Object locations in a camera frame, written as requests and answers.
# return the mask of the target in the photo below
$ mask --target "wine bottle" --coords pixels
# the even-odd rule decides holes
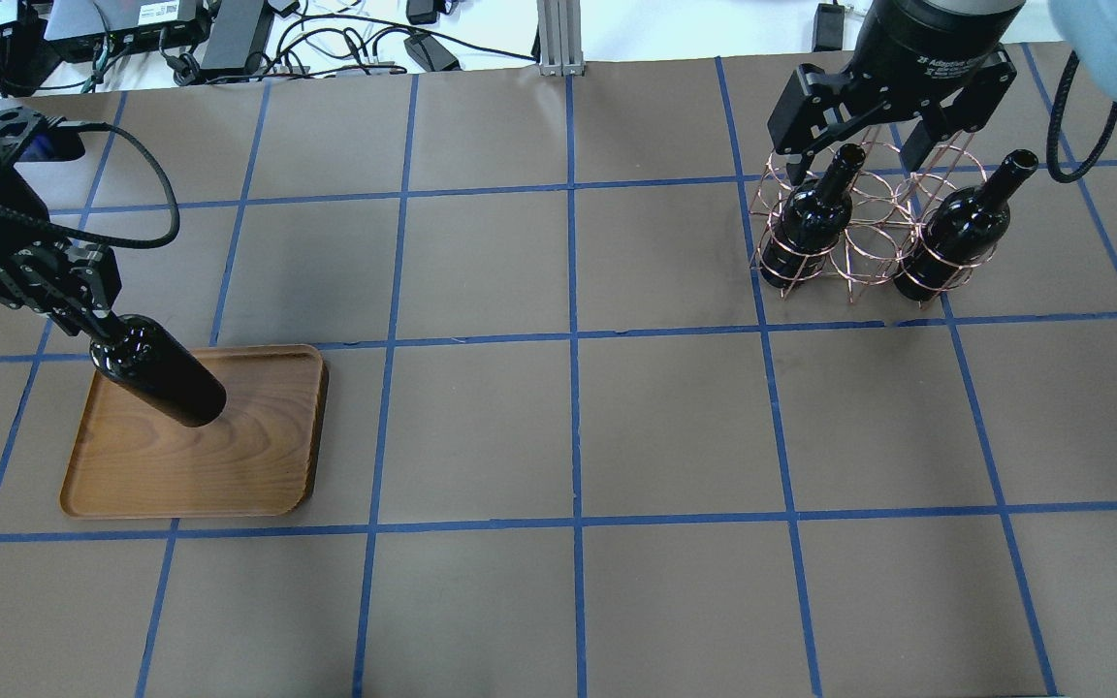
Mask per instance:
[[[863,164],[863,147],[848,143],[824,175],[790,193],[761,250],[761,275],[770,286],[790,290],[819,274],[825,251],[851,220],[851,182]]]
[[[917,243],[895,274],[895,288],[927,304],[960,272],[997,243],[1011,226],[1006,200],[1037,172],[1032,151],[1013,151],[985,184],[947,195],[922,228]]]
[[[143,315],[120,315],[120,322],[118,335],[89,344],[102,375],[183,426],[221,414],[226,389],[163,326]]]

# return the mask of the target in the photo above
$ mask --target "electronic device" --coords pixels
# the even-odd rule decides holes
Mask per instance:
[[[261,66],[275,10],[266,0],[222,0],[201,58],[202,80],[252,75]]]
[[[52,74],[59,59],[40,39],[45,28],[31,4],[0,0],[0,93],[28,96]]]
[[[438,44],[431,34],[416,32],[403,40],[403,49],[413,61],[429,71],[459,70],[459,58]]]
[[[201,0],[55,0],[46,40],[65,61],[85,63],[101,51],[107,28],[116,51],[142,54],[156,51],[163,28],[164,48],[176,48],[208,39],[210,23]]]
[[[812,51],[842,51],[842,20],[846,8],[819,3],[812,15]]]

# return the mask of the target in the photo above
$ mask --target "blue tape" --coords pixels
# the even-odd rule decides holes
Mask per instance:
[[[726,70],[723,67],[723,58],[714,58],[714,67],[717,70],[718,92],[723,96],[723,111],[726,114],[727,134],[732,138],[732,157],[735,160],[736,178],[744,179],[744,163],[739,160],[739,137],[735,128],[735,111],[732,109],[732,94],[726,85]],[[739,222],[744,227],[744,243],[747,258],[753,258],[753,222],[748,216],[748,198],[744,188],[736,187],[739,195]],[[790,536],[790,547],[792,547],[792,566],[795,571],[795,595],[798,595],[799,615],[801,615],[801,630],[804,633],[804,652],[808,657],[808,676],[812,686],[812,695],[821,696],[821,672],[819,667],[819,656],[817,656],[817,639],[812,632],[812,611],[810,609],[810,597],[808,597],[808,580],[804,573],[804,554],[799,538],[799,523],[795,519],[795,498],[792,495],[790,485],[790,465],[787,462],[787,446],[783,433],[783,417],[779,403],[779,385],[775,381],[775,360],[770,346],[770,323],[766,319],[766,306],[761,296],[761,279],[756,269],[751,269],[748,275],[753,278],[753,303],[757,309],[757,323],[761,332],[761,353],[766,367],[766,386],[770,392],[770,414],[775,426],[775,447],[779,451],[779,474],[782,480],[783,500],[787,507],[787,534]]]
[[[572,591],[576,623],[576,698],[589,695],[584,622],[584,482],[580,442],[580,321],[576,305],[576,97],[572,76],[563,83],[567,131],[567,329],[571,370]]]
[[[399,331],[400,286],[403,277],[403,242],[408,230],[408,183],[412,178],[412,142],[416,137],[417,76],[408,95],[408,136],[403,144],[403,176],[400,181],[399,229],[394,238],[394,276],[391,286],[390,323],[385,331],[385,363],[382,366],[382,398],[378,411],[378,446],[373,455],[373,485],[369,500],[369,529],[364,536],[364,573],[360,580],[360,620],[356,623],[356,653],[351,672],[351,694],[364,694],[364,651],[369,643],[369,610],[372,597],[373,560],[378,553],[378,520],[382,504],[382,466],[385,463],[386,419],[390,417],[391,381],[394,374],[395,333]]]
[[[269,107],[269,87],[266,83],[261,89],[261,106],[257,111],[257,128],[252,135],[252,146],[248,151],[248,168],[245,170],[245,182],[239,188],[239,205],[236,209],[236,222],[231,228],[231,243],[227,247],[227,264],[222,269],[222,284],[218,287],[218,302],[213,308],[213,323],[209,327],[209,345],[218,345],[218,333],[222,332],[222,313],[227,306],[227,293],[231,290],[231,271],[236,266],[236,252],[239,250],[239,233],[244,229],[245,210],[248,202],[248,190],[252,187],[254,169],[257,166],[257,151],[261,146],[261,132],[266,128],[266,113]]]
[[[163,552],[163,567],[157,574],[157,589],[154,592],[154,606],[150,612],[150,630],[145,632],[145,647],[141,653],[141,671],[136,673],[136,698],[145,698],[145,686],[150,683],[150,668],[154,659],[154,643],[157,640],[157,624],[163,618],[163,602],[166,599],[166,586],[170,582],[170,566],[174,557],[174,530],[179,529],[179,519],[172,519],[166,532],[166,548]]]

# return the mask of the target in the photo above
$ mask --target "cable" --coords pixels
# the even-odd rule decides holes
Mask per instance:
[[[364,65],[353,66],[338,66],[336,68],[327,68],[324,70],[309,71],[309,74],[252,74],[252,75],[237,75],[237,76],[221,76],[209,80],[206,85],[227,85],[231,83],[242,83],[247,79],[257,79],[260,83],[267,77],[276,77],[283,79],[309,79],[319,78],[326,75],[342,74],[344,70],[376,70],[378,68],[385,68],[389,75],[404,75],[408,74],[408,68],[394,63],[364,63]]]
[[[293,30],[293,28],[302,26],[305,21],[307,21],[307,19],[346,19],[346,18],[347,18],[346,15],[342,15],[342,13],[323,13],[323,15],[307,15],[307,13],[302,13],[300,18],[296,22],[290,23],[290,26],[285,27],[283,29],[283,31],[279,32],[278,44],[276,44],[279,49],[278,49],[278,51],[275,51],[275,54],[276,54],[275,63],[271,63],[271,65],[267,66],[266,67],[266,71],[273,70],[274,67],[275,67],[275,65],[276,65],[276,63],[278,63],[279,59],[283,59],[283,57],[280,56],[280,54],[283,52],[283,44],[284,44],[285,39],[287,39],[287,35]],[[357,18],[354,18],[354,19],[357,19],[357,21],[363,21],[363,22],[378,23],[378,26],[398,27],[398,28],[400,28],[400,30],[408,31],[408,32],[422,32],[422,34],[428,34],[428,35],[431,35],[431,36],[437,36],[437,37],[439,37],[439,39],[451,40],[454,44],[458,44],[460,46],[465,46],[465,48],[471,48],[471,49],[474,49],[474,51],[481,51],[481,52],[485,52],[485,54],[496,54],[496,55],[506,56],[506,57],[509,57],[509,58],[518,58],[518,59],[522,59],[522,61],[537,63],[536,59],[533,58],[532,56],[525,56],[524,54],[513,54],[510,51],[503,51],[499,48],[487,48],[487,46],[479,46],[477,44],[470,44],[470,42],[468,42],[468,40],[456,39],[456,37],[454,37],[454,36],[450,36],[450,35],[447,35],[447,34],[440,34],[438,31],[418,30],[418,28],[416,28],[414,26],[404,26],[404,23],[390,21],[390,19],[364,18],[364,17],[357,17]]]
[[[192,56],[192,51],[183,51],[179,56],[172,56],[166,52],[168,28],[163,26],[161,31],[157,32],[157,52],[161,54],[161,57],[166,61],[166,66],[172,70],[172,80],[179,87],[188,87],[188,85],[202,83],[201,64]]]
[[[170,230],[161,238],[154,239],[127,239],[127,238],[111,238],[106,235],[97,235],[93,232],[85,232],[84,230],[76,230],[74,227],[67,227],[61,224],[52,224],[52,222],[42,220],[42,218],[35,218],[10,209],[0,203],[0,217],[6,218],[6,220],[17,222],[17,224],[23,224],[27,227],[32,227],[36,230],[44,230],[52,232],[56,235],[63,235],[65,238],[79,239],[84,242],[93,242],[94,245],[109,245],[111,247],[124,247],[128,250],[154,250],[156,247],[162,247],[169,242],[172,242],[174,238],[179,235],[179,203],[174,201],[174,190],[172,184],[170,184],[170,179],[166,178],[166,173],[163,172],[163,166],[157,162],[157,159],[152,155],[150,150],[143,145],[143,143],[136,141],[136,137],[130,134],[124,128],[116,127],[114,124],[107,123],[96,123],[96,122],[67,122],[66,128],[75,133],[89,133],[89,132],[111,132],[115,133],[117,136],[123,136],[125,141],[132,144],[139,153],[145,159],[146,163],[150,163],[150,168],[157,175],[157,181],[163,185],[163,194],[166,195],[166,207],[170,210]]]
[[[1060,184],[1071,184],[1071,182],[1089,173],[1091,168],[1098,163],[1102,151],[1106,150],[1106,145],[1109,144],[1109,138],[1114,135],[1114,124],[1117,123],[1117,102],[1111,102],[1109,115],[1106,116],[1106,125],[1102,127],[1102,134],[1098,138],[1098,144],[1094,145],[1089,157],[1083,163],[1080,163],[1080,166],[1075,169],[1073,172],[1066,173],[1062,171],[1059,160],[1059,137],[1062,133],[1062,116],[1068,111],[1068,96],[1071,93],[1072,84],[1077,80],[1078,67],[1080,67],[1080,57],[1077,56],[1077,52],[1072,51],[1071,56],[1068,57],[1067,67],[1062,68],[1059,92],[1054,94],[1054,107],[1050,109],[1050,131],[1047,132],[1046,137],[1046,169],[1050,171],[1050,176],[1054,181],[1060,182]]]
[[[88,1],[89,4],[93,4],[93,9],[97,10],[98,20],[102,22],[102,55],[94,59],[93,75],[88,76],[84,87],[80,87],[80,94],[93,92],[96,85],[102,85],[103,74],[107,67],[106,61],[109,61],[111,58],[111,19],[106,18],[106,13],[102,11],[102,6],[97,4],[97,0]]]

